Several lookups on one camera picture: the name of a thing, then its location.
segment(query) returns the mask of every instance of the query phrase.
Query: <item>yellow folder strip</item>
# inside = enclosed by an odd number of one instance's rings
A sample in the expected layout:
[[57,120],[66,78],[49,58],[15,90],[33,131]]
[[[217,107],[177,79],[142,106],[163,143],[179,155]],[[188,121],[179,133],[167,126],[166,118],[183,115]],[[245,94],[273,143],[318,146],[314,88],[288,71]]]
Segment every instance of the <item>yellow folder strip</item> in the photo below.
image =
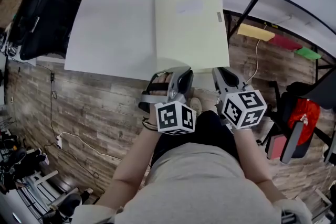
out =
[[238,34],[248,37],[254,37],[263,41],[269,41],[270,39],[275,37],[275,34],[270,31],[246,24],[240,25],[238,29]]

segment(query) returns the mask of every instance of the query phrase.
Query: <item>white cable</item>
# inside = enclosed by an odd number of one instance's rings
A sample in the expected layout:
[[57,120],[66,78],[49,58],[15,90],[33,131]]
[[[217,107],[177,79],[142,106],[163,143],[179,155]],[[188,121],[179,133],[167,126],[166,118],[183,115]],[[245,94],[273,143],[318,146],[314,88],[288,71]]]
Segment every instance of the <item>white cable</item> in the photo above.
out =
[[249,83],[249,81],[256,75],[258,72],[258,45],[259,45],[260,40],[258,40],[257,45],[256,45],[256,62],[257,62],[257,68],[254,74],[246,81],[246,84]]
[[[61,135],[63,135],[63,134],[70,134],[70,133],[62,132],[62,133],[60,133],[60,134],[58,135],[58,137],[61,137]],[[99,155],[107,156],[107,157],[110,157],[110,158],[117,159],[117,160],[121,161],[121,159],[119,159],[119,158],[117,158],[117,157],[113,157],[113,156],[110,156],[110,155],[107,155],[107,154],[100,153],[98,150],[96,150],[95,148],[93,148],[93,147],[90,146],[89,144],[85,143],[85,142],[82,140],[82,138],[80,138],[79,136],[74,135],[74,134],[70,134],[70,135],[79,138],[84,144],[86,144],[89,148],[91,148],[92,150],[94,150],[95,152],[97,152]]]

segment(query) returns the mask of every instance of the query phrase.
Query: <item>yellow paper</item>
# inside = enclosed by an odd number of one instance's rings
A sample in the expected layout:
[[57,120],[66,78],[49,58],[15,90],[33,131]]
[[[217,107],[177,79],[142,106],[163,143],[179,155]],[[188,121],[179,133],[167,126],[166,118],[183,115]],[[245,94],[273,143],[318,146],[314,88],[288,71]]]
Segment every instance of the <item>yellow paper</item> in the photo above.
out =
[[275,37],[275,34],[270,31],[246,24],[240,25],[238,29],[238,34],[248,37],[254,37],[263,41],[269,41],[270,39]]
[[221,0],[155,0],[158,71],[229,66],[225,29]]

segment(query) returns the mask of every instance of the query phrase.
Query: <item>black and white cube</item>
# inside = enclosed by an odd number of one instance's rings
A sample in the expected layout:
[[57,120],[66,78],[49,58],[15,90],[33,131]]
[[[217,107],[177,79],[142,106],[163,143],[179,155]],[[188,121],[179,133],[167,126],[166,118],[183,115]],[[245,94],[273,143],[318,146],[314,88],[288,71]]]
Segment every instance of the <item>black and white cube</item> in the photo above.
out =
[[178,135],[195,132],[196,111],[178,101],[155,105],[157,130]]
[[227,93],[222,113],[237,129],[257,125],[267,105],[259,90]]

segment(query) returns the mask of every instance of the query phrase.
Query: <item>green paper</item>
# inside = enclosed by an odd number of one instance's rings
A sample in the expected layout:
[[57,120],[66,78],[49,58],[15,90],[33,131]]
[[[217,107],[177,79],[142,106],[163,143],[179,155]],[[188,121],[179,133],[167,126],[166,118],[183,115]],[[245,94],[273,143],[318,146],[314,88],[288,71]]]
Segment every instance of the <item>green paper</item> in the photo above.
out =
[[295,53],[309,60],[316,60],[322,57],[321,55],[317,54],[315,51],[312,51],[311,49],[308,49],[306,47],[302,47],[301,49],[296,50]]

